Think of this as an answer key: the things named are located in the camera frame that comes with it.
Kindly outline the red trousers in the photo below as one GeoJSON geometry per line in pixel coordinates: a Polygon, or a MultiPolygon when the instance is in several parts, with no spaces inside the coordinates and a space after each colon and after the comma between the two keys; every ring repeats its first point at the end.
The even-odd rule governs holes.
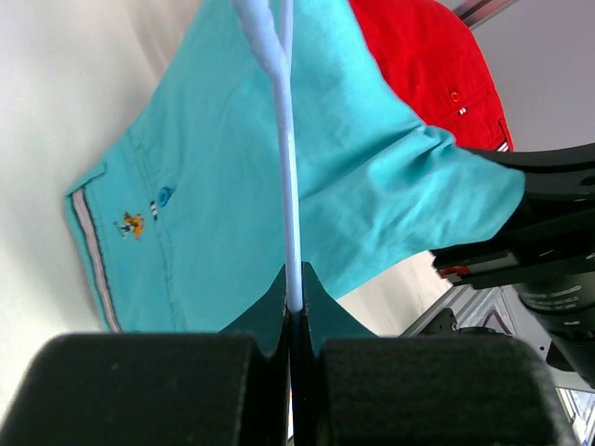
{"type": "Polygon", "coordinates": [[[471,30],[437,1],[353,1],[383,78],[425,123],[463,148],[512,151],[496,85],[471,30]]]}

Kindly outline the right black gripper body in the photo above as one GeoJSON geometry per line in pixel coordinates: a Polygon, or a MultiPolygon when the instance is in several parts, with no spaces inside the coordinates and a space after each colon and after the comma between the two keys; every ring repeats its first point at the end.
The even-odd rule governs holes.
{"type": "Polygon", "coordinates": [[[522,201],[494,237],[434,251],[453,285],[510,285],[548,333],[549,365],[594,383],[594,146],[477,151],[525,175],[522,201]]]}

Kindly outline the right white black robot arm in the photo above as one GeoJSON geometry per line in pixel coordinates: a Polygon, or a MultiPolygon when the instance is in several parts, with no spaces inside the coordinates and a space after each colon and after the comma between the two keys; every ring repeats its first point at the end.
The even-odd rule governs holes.
{"type": "Polygon", "coordinates": [[[407,335],[496,332],[531,346],[558,387],[594,389],[594,146],[480,151],[525,175],[521,204],[491,240],[435,252],[452,283],[407,335]]]}

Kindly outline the teal trousers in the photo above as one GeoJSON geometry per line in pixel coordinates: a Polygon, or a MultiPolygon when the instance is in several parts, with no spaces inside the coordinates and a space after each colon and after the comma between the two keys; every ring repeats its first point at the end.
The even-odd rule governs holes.
{"type": "MultiPolygon", "coordinates": [[[[492,238],[521,172],[460,149],[382,79],[350,5],[294,6],[302,255],[339,298],[417,253],[492,238]]],[[[65,197],[107,329],[216,332],[284,263],[271,84],[205,1],[138,119],[65,197]]]]}

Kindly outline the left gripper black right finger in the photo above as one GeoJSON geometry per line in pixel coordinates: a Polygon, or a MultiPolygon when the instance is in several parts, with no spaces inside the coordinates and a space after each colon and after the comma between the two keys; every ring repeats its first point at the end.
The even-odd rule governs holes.
{"type": "Polygon", "coordinates": [[[300,445],[573,445],[542,360],[504,334],[375,337],[302,267],[300,445]]]}

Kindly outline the pale blue wire hanger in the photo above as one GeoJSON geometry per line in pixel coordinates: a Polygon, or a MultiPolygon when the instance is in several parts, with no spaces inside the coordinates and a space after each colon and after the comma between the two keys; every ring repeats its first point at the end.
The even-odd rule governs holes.
{"type": "Polygon", "coordinates": [[[275,26],[268,1],[232,3],[248,46],[269,76],[277,125],[283,191],[284,249],[287,307],[303,309],[302,259],[298,204],[298,168],[291,92],[293,3],[283,1],[280,26],[275,26]]]}

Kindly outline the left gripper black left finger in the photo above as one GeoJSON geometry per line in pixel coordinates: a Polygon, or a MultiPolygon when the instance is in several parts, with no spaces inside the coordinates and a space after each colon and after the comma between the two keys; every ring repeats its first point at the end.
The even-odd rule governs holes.
{"type": "Polygon", "coordinates": [[[35,355],[5,445],[283,445],[285,279],[216,334],[64,334],[35,355]]]}

